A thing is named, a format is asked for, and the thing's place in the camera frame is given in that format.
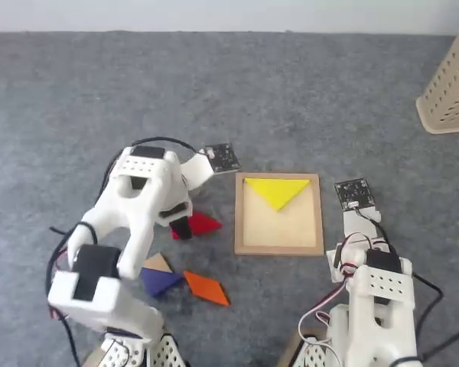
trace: blue tangram piece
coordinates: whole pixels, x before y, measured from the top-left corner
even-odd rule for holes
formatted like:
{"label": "blue tangram piece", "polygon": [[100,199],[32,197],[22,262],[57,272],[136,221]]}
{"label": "blue tangram piece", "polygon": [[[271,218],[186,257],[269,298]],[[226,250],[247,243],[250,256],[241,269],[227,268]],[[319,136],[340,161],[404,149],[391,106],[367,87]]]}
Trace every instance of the blue tangram piece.
{"label": "blue tangram piece", "polygon": [[145,284],[146,293],[152,297],[159,296],[181,279],[183,277],[175,273],[147,268],[141,270],[141,280]]}

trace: tangram piece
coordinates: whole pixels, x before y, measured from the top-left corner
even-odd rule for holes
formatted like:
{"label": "tangram piece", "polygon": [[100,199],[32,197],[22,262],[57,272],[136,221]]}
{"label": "tangram piece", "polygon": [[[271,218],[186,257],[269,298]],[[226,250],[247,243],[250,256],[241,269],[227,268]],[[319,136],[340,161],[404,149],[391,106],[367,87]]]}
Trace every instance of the tangram piece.
{"label": "tangram piece", "polygon": [[141,269],[141,279],[145,285],[146,293],[156,297],[164,293],[172,285],[175,285],[183,277],[180,274],[143,268]]}
{"label": "tangram piece", "polygon": [[[190,229],[192,229],[193,235],[203,235],[223,227],[223,225],[217,220],[205,216],[199,212],[192,213],[192,217],[189,218],[189,226]],[[171,231],[171,236],[173,239],[180,239],[177,233],[175,233],[173,230]]]}
{"label": "tangram piece", "polygon": [[230,305],[218,281],[202,277],[190,271],[184,271],[184,276],[193,295],[205,300],[211,300],[217,304],[222,304],[223,306]]}
{"label": "tangram piece", "polygon": [[245,182],[275,210],[281,209],[309,184],[309,180],[278,178],[246,178]]}
{"label": "tangram piece", "polygon": [[166,271],[167,273],[172,272],[170,266],[167,264],[160,252],[151,256],[150,258],[147,258],[143,264],[143,268]]}
{"label": "tangram piece", "polygon": [[[285,189],[291,182],[295,191]],[[279,187],[288,202],[269,205],[261,194],[278,198]],[[254,255],[323,255],[319,177],[316,174],[238,173],[235,195],[235,253]]]}

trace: gray carpet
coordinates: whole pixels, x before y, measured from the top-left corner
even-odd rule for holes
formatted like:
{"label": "gray carpet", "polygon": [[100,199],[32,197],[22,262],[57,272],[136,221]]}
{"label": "gray carpet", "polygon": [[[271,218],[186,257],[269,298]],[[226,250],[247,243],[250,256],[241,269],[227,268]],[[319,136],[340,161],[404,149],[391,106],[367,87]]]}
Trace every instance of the gray carpet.
{"label": "gray carpet", "polygon": [[[57,235],[90,208],[112,154],[170,135],[232,141],[245,171],[321,177],[327,248],[341,238],[333,183],[367,177],[384,225],[414,268],[445,289],[421,349],[459,328],[459,134],[429,135],[415,111],[449,37],[319,34],[0,34],[0,366],[73,365],[49,320],[44,269]],[[176,148],[182,158],[189,154]],[[235,256],[234,177],[195,207],[224,223],[188,243],[157,228],[173,268],[221,281],[230,308],[160,300],[193,367],[272,366],[299,317],[330,287],[324,258]],[[121,245],[125,232],[104,242]],[[422,310],[433,294],[416,288]],[[99,334],[73,325],[82,357]],[[429,366],[459,367],[459,343]]]}

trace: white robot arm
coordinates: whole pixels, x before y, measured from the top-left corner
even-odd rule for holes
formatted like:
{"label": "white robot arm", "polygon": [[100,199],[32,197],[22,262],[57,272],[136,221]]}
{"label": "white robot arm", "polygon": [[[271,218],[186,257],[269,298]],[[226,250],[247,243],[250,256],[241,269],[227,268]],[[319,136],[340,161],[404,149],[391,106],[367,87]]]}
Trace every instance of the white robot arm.
{"label": "white robot arm", "polygon": [[[171,226],[182,239],[190,238],[189,190],[215,174],[238,169],[230,145],[206,147],[185,164],[180,164],[173,151],[163,148],[125,148],[95,206],[82,218],[81,222],[91,228],[77,226],[68,240],[71,271],[57,271],[49,304],[94,330],[134,335],[142,340],[143,348],[158,343],[163,330],[160,313],[134,298],[122,280],[138,277],[155,223]],[[94,242],[93,234],[101,240],[119,227],[130,231],[122,251],[88,245]]]}
{"label": "white robot arm", "polygon": [[[383,237],[381,216],[364,179],[337,183],[335,189],[343,207],[345,240],[327,251],[327,260],[332,282],[345,282],[349,303],[330,310],[327,342],[309,343],[318,356],[318,347],[328,346],[325,367],[389,367],[417,355],[412,263]],[[302,352],[294,367],[313,365],[308,356],[312,353]],[[410,361],[406,366],[422,364]]]}

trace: perforated plastic basket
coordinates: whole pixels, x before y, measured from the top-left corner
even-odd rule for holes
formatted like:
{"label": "perforated plastic basket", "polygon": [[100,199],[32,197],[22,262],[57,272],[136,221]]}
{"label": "perforated plastic basket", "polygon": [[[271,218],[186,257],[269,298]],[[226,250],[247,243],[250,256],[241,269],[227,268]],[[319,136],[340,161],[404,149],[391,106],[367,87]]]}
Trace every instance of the perforated plastic basket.
{"label": "perforated plastic basket", "polygon": [[416,106],[428,132],[459,132],[459,36]]}

